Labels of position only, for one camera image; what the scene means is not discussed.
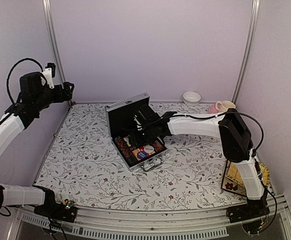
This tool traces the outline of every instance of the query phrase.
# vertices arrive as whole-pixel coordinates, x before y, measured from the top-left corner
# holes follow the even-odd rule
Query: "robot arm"
[[[193,114],[196,118],[208,118],[215,114]],[[246,189],[246,196],[250,200],[260,200],[264,194],[261,184],[260,168],[256,168],[256,160],[253,157],[253,146],[250,132],[247,126],[234,124],[237,116],[224,115],[208,120],[196,120],[189,117],[171,118],[167,123],[172,135],[194,134],[211,136],[221,139],[223,155],[237,167]]]
[[[52,78],[55,67],[53,63],[48,63],[43,72],[28,73],[20,78],[18,101],[5,111],[0,120],[0,156],[13,139],[35,118],[40,117],[41,110],[48,108],[52,103],[62,103],[72,99],[74,90],[72,83],[54,85]],[[49,211],[51,213],[58,207],[58,204],[55,203],[54,193],[49,189],[0,183],[0,208],[23,205],[38,206],[38,213]]]
[[[135,113],[134,120],[138,129],[131,134],[141,142],[181,134],[220,138],[223,155],[237,167],[247,195],[247,204],[228,209],[230,221],[260,217],[269,212],[267,191],[262,183],[259,163],[255,159],[251,133],[235,109],[229,109],[221,116],[166,112],[160,117],[146,104]]]

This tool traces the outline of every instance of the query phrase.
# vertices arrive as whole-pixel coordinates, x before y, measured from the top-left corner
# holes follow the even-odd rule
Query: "floral tablecloth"
[[[152,103],[167,111],[208,113],[209,104]],[[111,143],[105,104],[78,104],[70,110],[40,171],[36,185],[76,205],[137,211],[191,210],[244,203],[223,191],[226,160],[217,138],[166,137],[164,163],[150,172],[128,170]]]

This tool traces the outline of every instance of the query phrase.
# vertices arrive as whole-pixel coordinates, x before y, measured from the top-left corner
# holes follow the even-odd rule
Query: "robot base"
[[[45,192],[44,204],[36,206],[34,213],[68,223],[74,223],[77,217],[78,209],[73,205],[67,205],[64,203],[56,203],[55,193],[41,186],[35,186],[42,189]]]
[[[264,191],[260,200],[247,200],[247,204],[231,206],[226,210],[230,223],[259,218],[270,213],[267,203],[267,191]]]

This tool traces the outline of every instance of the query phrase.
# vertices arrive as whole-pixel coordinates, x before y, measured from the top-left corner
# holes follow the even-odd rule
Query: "lavender wall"
[[[251,0],[54,0],[65,77],[77,102],[230,100],[243,59]]]
[[[42,65],[53,61],[41,1],[0,1],[0,117],[10,106],[6,78],[18,60],[31,57]],[[11,76],[11,92],[16,98],[19,77],[38,71],[34,63],[22,63]],[[66,114],[66,104],[54,104],[41,112],[41,118],[20,134],[0,158],[0,182],[30,186],[43,154],[58,124]],[[0,240],[6,238],[11,219],[0,216]]]
[[[291,210],[291,1],[261,1],[238,108],[263,125],[259,155]]]

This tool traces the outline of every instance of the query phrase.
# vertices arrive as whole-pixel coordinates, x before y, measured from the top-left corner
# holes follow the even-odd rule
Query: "metal bar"
[[[24,213],[22,215],[22,220],[42,227],[48,228],[49,221],[38,215],[33,215],[30,213]],[[108,231],[108,230],[100,230],[94,229],[90,226],[79,225],[79,224],[62,224],[64,231],[67,234],[86,237],[89,239],[95,240],[171,240],[171,239],[181,239],[181,240],[190,240],[190,239],[216,239],[221,237],[229,236],[227,233],[227,229],[225,226],[209,228],[205,230],[193,230],[193,231],[173,231],[173,232],[161,232],[158,231],[156,228],[152,228],[149,232],[143,232],[142,230],[138,232],[130,232],[130,231]],[[53,229],[56,232],[61,232],[59,229]]]
[[[276,196],[278,214],[288,211],[288,205],[283,195]],[[275,201],[268,198],[270,214],[274,214]],[[125,211],[78,206],[75,223],[63,222],[67,229],[84,228],[117,233],[189,233],[241,224],[230,223],[226,215],[229,206],[207,209],[179,211]],[[23,213],[40,217],[33,213],[33,207],[25,206],[20,209]],[[254,218],[242,223],[255,221]]]
[[[244,55],[243,55],[243,60],[242,60],[239,76],[238,76],[238,79],[237,79],[237,82],[235,85],[235,90],[234,90],[233,97],[232,97],[232,102],[234,104],[237,104],[237,102],[238,102],[240,91],[241,91],[241,88],[242,88],[242,85],[244,82],[244,78],[246,75],[247,66],[248,66],[249,57],[250,57],[250,52],[252,49],[252,44],[253,44],[253,40],[254,40],[254,36],[255,36],[255,32],[256,32],[256,27],[257,27],[259,6],[260,6],[260,0],[253,0],[248,37],[247,37],[246,45],[245,45],[245,51],[244,51]]]
[[[286,239],[291,240],[291,212],[284,211],[280,215]]]
[[[13,222],[12,222],[10,229],[9,229],[9,232],[7,234],[6,240],[16,240],[18,232],[19,232],[19,228],[21,225],[22,214],[23,213],[21,211],[19,211],[19,210],[16,211]]]
[[[47,32],[50,39],[50,44],[52,48],[53,58],[56,64],[56,69],[59,73],[61,83],[64,83],[66,82],[66,77],[65,77],[65,72],[62,67],[61,58],[59,54],[56,32],[55,32],[55,27],[54,27],[53,18],[52,18],[50,0],[42,0],[42,3],[43,3],[43,12],[44,12],[44,17],[45,17],[46,28],[47,28]]]

